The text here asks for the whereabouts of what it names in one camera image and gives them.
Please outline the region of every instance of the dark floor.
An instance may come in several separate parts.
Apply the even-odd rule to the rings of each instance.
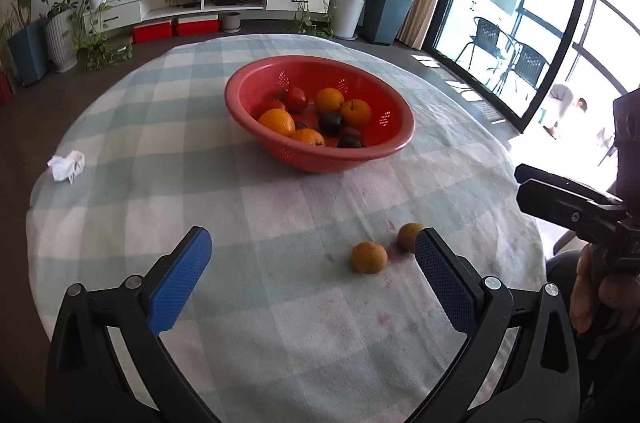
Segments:
[[[276,33],[286,29],[283,21],[254,20],[245,21],[240,34]],[[84,73],[78,64],[66,74],[49,74],[39,83],[20,90],[10,104],[0,108],[0,233],[4,243],[4,262],[0,265],[0,283],[4,292],[4,302],[0,303],[0,365],[36,409],[44,407],[44,372],[49,340],[40,324],[28,280],[25,214],[29,208],[31,188],[68,127],[105,90],[136,67],[176,45],[217,36],[226,34],[175,37],[135,45],[132,60],[95,73]],[[515,133],[513,128],[506,122],[491,124],[478,108],[446,83],[445,79],[454,80],[453,77],[443,70],[425,67],[412,56],[420,52],[399,43],[383,47],[361,40],[338,42],[424,78],[457,101],[508,147],[507,140]]]

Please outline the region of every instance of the orange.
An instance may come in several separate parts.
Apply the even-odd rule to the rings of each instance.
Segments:
[[[309,145],[324,146],[324,137],[317,130],[298,129],[289,137],[292,140],[296,140],[297,142],[307,143]]]
[[[340,111],[344,103],[344,96],[334,88],[324,88],[318,91],[314,105],[319,114]]]
[[[283,136],[290,136],[296,130],[296,123],[291,115],[281,109],[270,109],[262,113],[258,122]]]
[[[398,231],[398,244],[409,253],[415,253],[415,238],[424,229],[422,223],[408,223]]]
[[[351,265],[361,273],[378,273],[385,269],[386,250],[376,243],[360,243],[351,250]]]
[[[371,108],[364,100],[349,100],[340,108],[340,116],[348,127],[362,129],[371,121]]]

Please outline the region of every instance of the blue planter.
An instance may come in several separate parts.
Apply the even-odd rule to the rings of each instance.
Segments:
[[[414,0],[367,0],[360,35],[372,44],[391,45]]]
[[[47,38],[44,34],[46,23],[46,19],[38,19],[9,39],[18,77],[24,86],[40,80],[49,69]]]

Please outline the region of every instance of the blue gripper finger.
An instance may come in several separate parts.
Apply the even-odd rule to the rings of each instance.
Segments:
[[[195,226],[174,252],[166,256],[173,262],[149,295],[147,321],[154,336],[174,327],[189,295],[207,267],[211,254],[209,232]]]

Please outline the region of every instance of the black chair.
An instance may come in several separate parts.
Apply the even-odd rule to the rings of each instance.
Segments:
[[[498,39],[500,34],[502,33],[507,37],[508,47],[511,44],[511,39],[505,32],[503,32],[499,26],[495,25],[493,22],[488,21],[482,17],[474,17],[474,21],[476,22],[476,34],[470,35],[471,42],[468,42],[465,47],[460,51],[460,55],[454,60],[454,62],[458,62],[460,57],[462,57],[462,53],[465,52],[466,48],[472,45],[471,49],[471,58],[469,59],[469,68],[471,69],[471,63],[474,59],[474,53],[476,51],[476,46],[478,46],[481,50],[486,51],[493,58],[496,59],[496,66],[494,68],[490,68],[495,70],[499,67],[500,61],[506,60],[505,55],[502,53],[500,48],[498,48]]]
[[[545,67],[545,64],[549,64],[546,59],[534,50],[528,44],[523,44],[522,42],[517,42],[517,50],[514,57],[511,59],[507,70],[500,75],[500,80],[494,86],[494,93],[499,95],[504,89],[504,84],[507,81],[510,72],[516,74],[516,76],[520,77],[522,80],[527,82],[532,88],[535,90],[538,88],[538,79],[542,74],[542,69]],[[518,81],[515,82],[516,93],[518,92]]]

